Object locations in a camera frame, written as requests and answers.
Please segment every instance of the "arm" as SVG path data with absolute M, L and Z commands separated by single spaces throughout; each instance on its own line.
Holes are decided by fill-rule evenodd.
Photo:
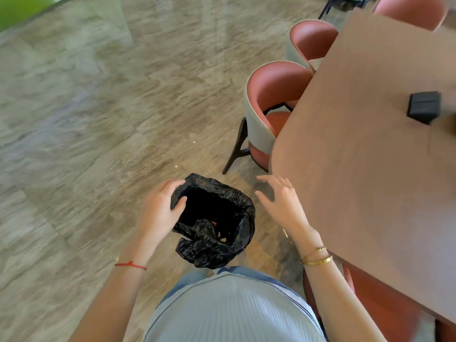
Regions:
M 259 191 L 255 194 L 271 217 L 291 236 L 300 256 L 309 255 L 307 261 L 327 258 L 327 251 L 315 252 L 318 247 L 323 246 L 323 242 L 319 233 L 309 225 L 288 179 L 271 175 L 259 176 L 258 179 L 272 186 L 275 200 L 271 202 Z M 386 342 L 334 262 L 307 265 L 305 272 L 330 341 Z
M 170 210 L 171 194 L 185 180 L 166 180 L 146 198 L 140 222 L 119 256 L 119 263 L 146 266 L 158 244 L 184 211 L 186 197 Z M 121 342 L 127 330 L 144 270 L 116 266 L 79 322 L 69 342 Z

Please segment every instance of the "black trash bag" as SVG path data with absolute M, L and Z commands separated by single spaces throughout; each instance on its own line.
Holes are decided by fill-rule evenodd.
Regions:
M 173 230 L 184 237 L 176 252 L 197 268 L 217 269 L 245 250 L 255 232 L 255 206 L 241 191 L 190 174 L 171 196 L 171 209 L 183 196 L 185 210 Z

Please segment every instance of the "blue denim jeans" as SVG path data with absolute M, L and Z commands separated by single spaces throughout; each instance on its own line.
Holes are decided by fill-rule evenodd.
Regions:
M 256 280 L 260 280 L 260 281 L 264 281 L 264 282 L 270 282 L 270 283 L 278 285 L 278 286 L 280 286 L 282 288 L 291 290 L 293 293 L 295 293 L 296 295 L 299 296 L 298 293 L 296 293 L 294 290 L 288 288 L 282 282 L 277 281 L 276 279 L 273 279 L 271 276 L 268 276 L 268 275 L 266 275 L 266 274 L 264 274 L 262 272 L 259 272 L 259 271 L 256 271 L 256 270 L 253 270 L 253 269 L 250 269 L 250 268 L 246 268 L 244 266 L 223 267 L 223 268 L 219 269 L 219 271 L 217 272 L 217 275 L 221 274 L 223 272 L 230 272 L 232 274 L 238 274 L 238 275 L 242 275 L 242 276 L 245 276 L 245 277 L 250 277 L 250 278 L 253 278 L 253 279 L 256 279 Z M 186 273 L 184 276 L 182 276 L 180 278 L 179 281 L 176 282 L 174 287 L 165 295 L 165 297 L 160 301 L 160 304 L 163 301 L 165 301 L 166 299 L 168 299 L 171 295 L 176 293 L 179 289 L 185 287 L 186 285 L 191 285 L 193 283 L 197 283 L 199 281 L 205 280 L 206 278 L 207 278 L 207 276 L 205 274 L 203 274 L 203 273 L 201 273 L 199 271 L 196 271 L 196 270 L 192 270 L 192 271 Z

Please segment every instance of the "green object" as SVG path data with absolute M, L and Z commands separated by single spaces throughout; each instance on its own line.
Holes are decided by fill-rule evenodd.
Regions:
M 0 0 L 0 31 L 18 25 L 58 0 Z

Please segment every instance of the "tabletop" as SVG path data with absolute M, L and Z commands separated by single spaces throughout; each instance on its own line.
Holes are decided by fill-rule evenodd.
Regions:
M 455 58 L 453 31 L 355 9 L 271 157 L 333 253 L 454 323 L 456 118 L 406 112 L 421 91 L 456 106 Z

